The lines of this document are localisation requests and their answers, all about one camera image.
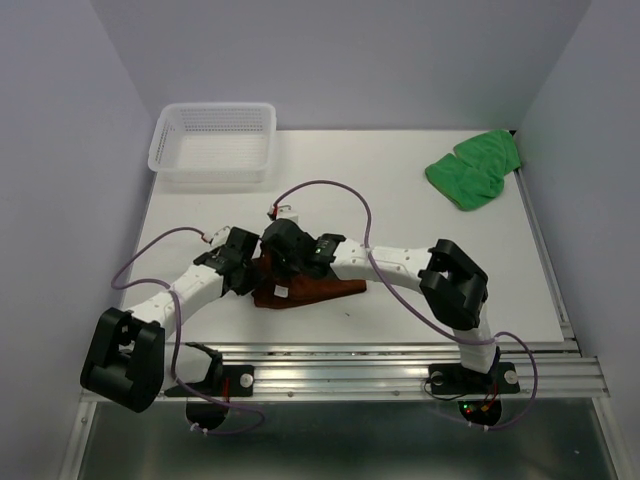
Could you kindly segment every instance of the screw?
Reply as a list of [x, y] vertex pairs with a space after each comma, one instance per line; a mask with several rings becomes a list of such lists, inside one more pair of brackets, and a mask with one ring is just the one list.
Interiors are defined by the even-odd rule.
[[504, 379], [509, 385], [515, 385], [518, 383], [518, 374], [513, 370], [507, 370], [504, 372]]
[[442, 375], [442, 372], [433, 372], [431, 374], [431, 383], [438, 387], [442, 385], [444, 383], [444, 376]]
[[253, 376], [249, 373], [243, 373], [242, 375], [240, 375], [240, 385], [243, 388], [249, 388], [251, 385], [253, 385]]

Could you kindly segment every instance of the white table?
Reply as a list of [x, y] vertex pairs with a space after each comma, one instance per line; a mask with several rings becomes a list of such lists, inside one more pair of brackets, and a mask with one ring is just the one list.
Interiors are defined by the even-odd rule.
[[[140, 246], [180, 225], [215, 230], [235, 225], [261, 233], [265, 212], [279, 193], [300, 182], [325, 178], [359, 190], [373, 210], [372, 244], [430, 247], [438, 238], [455, 241], [489, 275], [489, 323], [527, 342], [560, 342], [549, 287], [513, 174], [496, 200], [465, 213], [438, 193], [424, 176], [430, 163], [472, 131], [282, 131], [277, 134], [267, 180], [250, 186], [185, 185], [156, 179]], [[300, 225], [313, 236], [341, 233], [360, 239], [365, 223], [355, 197], [329, 186], [313, 186], [287, 199]], [[203, 252], [195, 234], [165, 239], [132, 269], [131, 278], [173, 281]], [[124, 307], [151, 296], [153, 287], [127, 292]], [[426, 301], [406, 297], [433, 318]], [[291, 310], [257, 309], [249, 295], [230, 293], [203, 308], [184, 329], [185, 341], [234, 343], [442, 343], [379, 284], [366, 293]]]

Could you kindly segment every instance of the gray wall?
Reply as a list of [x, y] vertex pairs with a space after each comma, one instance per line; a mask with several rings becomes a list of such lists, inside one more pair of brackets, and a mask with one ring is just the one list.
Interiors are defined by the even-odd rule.
[[581, 346], [640, 465], [640, 3], [595, 0], [517, 135]]
[[0, 65], [0, 478], [54, 478], [153, 125], [88, 1], [2, 2]]
[[92, 0], [152, 117], [267, 101], [280, 128], [516, 128], [588, 2]]

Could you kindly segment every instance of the robotic arm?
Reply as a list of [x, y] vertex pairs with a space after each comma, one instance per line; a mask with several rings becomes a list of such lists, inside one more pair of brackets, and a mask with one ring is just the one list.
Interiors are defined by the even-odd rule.
[[[171, 285], [180, 299], [182, 322], [229, 291], [245, 295], [259, 285], [262, 275], [252, 262], [259, 240], [271, 252], [276, 277], [305, 274], [316, 279], [381, 281], [365, 247], [344, 236], [324, 234], [314, 239], [286, 218], [273, 221], [262, 238], [234, 227], [222, 231], [212, 242], [213, 249], [196, 258]], [[460, 345], [461, 364], [451, 380], [468, 384], [471, 375], [470, 391], [484, 392], [496, 379], [500, 356], [482, 313], [487, 299], [485, 272], [449, 240], [439, 240], [430, 249], [375, 247], [371, 253], [391, 284], [423, 294], [436, 318], [457, 338], [475, 341]], [[127, 311], [105, 311], [96, 326], [81, 385], [135, 412], [149, 407], [161, 390], [175, 386], [170, 355], [165, 358], [165, 339], [176, 328], [175, 308], [165, 290]], [[203, 345], [187, 345], [193, 348], [181, 354], [182, 380], [200, 387], [215, 385], [221, 377], [221, 354]], [[462, 380], [457, 378], [460, 372]]]

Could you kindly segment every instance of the dark floor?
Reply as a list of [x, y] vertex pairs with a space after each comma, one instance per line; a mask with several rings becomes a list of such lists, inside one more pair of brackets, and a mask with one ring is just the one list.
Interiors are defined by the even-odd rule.
[[[509, 402], [505, 417], [522, 408]], [[184, 405], [142, 414], [101, 403], [80, 478], [613, 479], [590, 400], [541, 400], [516, 427], [482, 433], [428, 403], [277, 404], [253, 433], [190, 433]]]

